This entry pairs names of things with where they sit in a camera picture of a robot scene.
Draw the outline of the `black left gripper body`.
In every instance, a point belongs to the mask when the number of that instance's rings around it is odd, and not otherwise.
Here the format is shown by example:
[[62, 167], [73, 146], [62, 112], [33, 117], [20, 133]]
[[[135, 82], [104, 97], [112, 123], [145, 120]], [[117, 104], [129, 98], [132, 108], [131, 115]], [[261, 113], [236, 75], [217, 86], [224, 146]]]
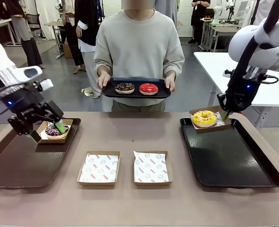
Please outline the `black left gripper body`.
[[13, 113], [8, 118], [9, 124], [18, 135], [27, 135], [27, 130], [40, 121], [58, 122], [63, 117], [63, 111], [52, 101], [44, 100], [42, 91], [53, 87], [51, 81], [26, 82], [18, 85], [17, 90], [1, 97], [1, 101]]

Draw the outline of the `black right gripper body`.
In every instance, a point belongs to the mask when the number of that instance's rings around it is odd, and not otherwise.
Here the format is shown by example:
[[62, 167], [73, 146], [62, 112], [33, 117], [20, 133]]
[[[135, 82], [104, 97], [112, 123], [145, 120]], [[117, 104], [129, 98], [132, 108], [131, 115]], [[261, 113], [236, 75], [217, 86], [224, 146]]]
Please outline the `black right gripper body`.
[[225, 71], [226, 75], [230, 75], [230, 81], [227, 85], [226, 107], [228, 111], [243, 111], [252, 104], [258, 90], [258, 82], [255, 79], [238, 79], [236, 83], [232, 83], [234, 71]]

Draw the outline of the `person's right hand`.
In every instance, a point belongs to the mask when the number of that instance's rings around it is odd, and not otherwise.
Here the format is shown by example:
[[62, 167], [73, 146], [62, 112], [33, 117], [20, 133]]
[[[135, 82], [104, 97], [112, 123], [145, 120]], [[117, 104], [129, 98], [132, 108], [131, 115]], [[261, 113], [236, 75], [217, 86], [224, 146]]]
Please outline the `person's right hand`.
[[107, 73], [101, 74], [98, 79], [99, 88], [102, 89], [103, 87], [106, 87], [109, 81], [110, 81], [109, 74]]

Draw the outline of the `person's left hand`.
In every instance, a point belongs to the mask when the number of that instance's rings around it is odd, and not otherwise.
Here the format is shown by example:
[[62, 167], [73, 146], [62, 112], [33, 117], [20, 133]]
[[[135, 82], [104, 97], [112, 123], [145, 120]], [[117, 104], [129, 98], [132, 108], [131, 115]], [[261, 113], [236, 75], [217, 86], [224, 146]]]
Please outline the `person's left hand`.
[[170, 74], [164, 80], [166, 88], [169, 89], [171, 92], [175, 91], [175, 79], [176, 79], [176, 75]]

